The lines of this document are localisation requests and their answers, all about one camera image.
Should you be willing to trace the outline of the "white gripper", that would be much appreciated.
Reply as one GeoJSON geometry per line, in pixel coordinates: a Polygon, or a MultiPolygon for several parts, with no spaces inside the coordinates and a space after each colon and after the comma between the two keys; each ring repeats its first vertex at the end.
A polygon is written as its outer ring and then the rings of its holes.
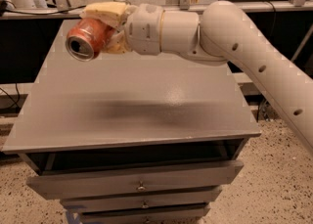
{"type": "Polygon", "coordinates": [[[132,49],[141,55],[158,55],[163,12],[161,6],[151,4],[137,8],[125,2],[98,2],[88,4],[79,16],[97,23],[100,29],[120,31],[103,48],[104,53],[124,54],[132,49]]]}

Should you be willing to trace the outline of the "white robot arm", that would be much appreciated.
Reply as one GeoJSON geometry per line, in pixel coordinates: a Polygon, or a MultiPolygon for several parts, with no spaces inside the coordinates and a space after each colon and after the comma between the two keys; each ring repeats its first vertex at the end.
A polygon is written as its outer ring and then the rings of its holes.
{"type": "Polygon", "coordinates": [[[120,30],[105,40],[102,50],[107,53],[170,53],[204,65],[233,63],[313,153],[312,78],[273,47],[235,4],[213,2],[198,15],[151,4],[104,2],[87,5],[80,16],[120,30]]]}

